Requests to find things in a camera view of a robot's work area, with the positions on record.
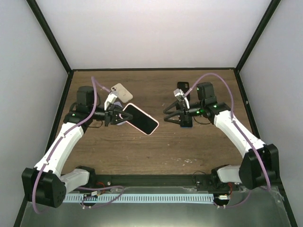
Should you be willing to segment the blue smartphone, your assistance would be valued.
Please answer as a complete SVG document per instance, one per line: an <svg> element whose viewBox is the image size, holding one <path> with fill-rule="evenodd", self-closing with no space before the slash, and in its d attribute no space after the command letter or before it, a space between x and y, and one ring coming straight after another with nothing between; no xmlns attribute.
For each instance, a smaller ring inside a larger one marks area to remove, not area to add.
<svg viewBox="0 0 303 227"><path fill-rule="evenodd" d="M188 121L186 121L186 120L180 121L180 127L181 128L192 128L193 127L192 119L189 119Z"/></svg>

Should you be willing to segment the pink phone case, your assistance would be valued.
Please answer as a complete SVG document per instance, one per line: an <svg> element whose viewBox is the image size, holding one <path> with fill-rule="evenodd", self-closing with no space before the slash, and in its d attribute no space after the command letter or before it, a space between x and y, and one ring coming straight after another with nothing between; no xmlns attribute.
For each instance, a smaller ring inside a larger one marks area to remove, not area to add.
<svg viewBox="0 0 303 227"><path fill-rule="evenodd" d="M159 122L155 118L151 117L133 103L128 103L123 111L132 115L132 119L126 122L145 135L152 135L159 127Z"/></svg>

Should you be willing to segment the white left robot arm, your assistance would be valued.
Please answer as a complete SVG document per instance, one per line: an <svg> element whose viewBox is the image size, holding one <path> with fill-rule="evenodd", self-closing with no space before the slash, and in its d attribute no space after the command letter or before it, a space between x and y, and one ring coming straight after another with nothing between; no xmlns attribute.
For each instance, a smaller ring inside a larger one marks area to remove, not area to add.
<svg viewBox="0 0 303 227"><path fill-rule="evenodd" d="M91 191L90 197L94 199L105 193L106 187L95 189L95 169L78 166L72 172L62 175L62 168L93 121L108 126L132 119L129 113L120 118L124 111L115 104L117 98L118 93L111 91L102 105L94 87L78 88L76 102L71 104L57 138L35 167L25 168L22 173L25 197L32 202L34 210L37 210L37 204L59 207L66 194L75 189Z"/></svg>

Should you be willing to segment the black phone case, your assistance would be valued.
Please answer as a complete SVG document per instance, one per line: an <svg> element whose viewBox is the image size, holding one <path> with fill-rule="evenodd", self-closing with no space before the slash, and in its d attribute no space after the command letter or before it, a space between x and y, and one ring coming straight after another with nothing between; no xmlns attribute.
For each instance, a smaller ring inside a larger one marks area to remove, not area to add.
<svg viewBox="0 0 303 227"><path fill-rule="evenodd" d="M190 86L188 82L179 81L177 82L177 88L181 89L184 93L186 93L189 90Z"/></svg>

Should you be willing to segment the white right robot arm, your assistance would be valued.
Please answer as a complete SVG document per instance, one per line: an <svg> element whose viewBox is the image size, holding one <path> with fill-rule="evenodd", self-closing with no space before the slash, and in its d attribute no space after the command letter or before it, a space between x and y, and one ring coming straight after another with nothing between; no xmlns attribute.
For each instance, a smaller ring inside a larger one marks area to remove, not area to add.
<svg viewBox="0 0 303 227"><path fill-rule="evenodd" d="M222 190L227 183L238 183L248 189L266 186L280 177L278 149L253 135L224 102L218 102L210 82L196 86L198 102L190 103L188 82L178 82L174 91L176 101L164 109L164 121L183 128L192 127L192 120L203 116L220 129L235 145L242 157L241 165L223 165L212 170L211 187Z"/></svg>

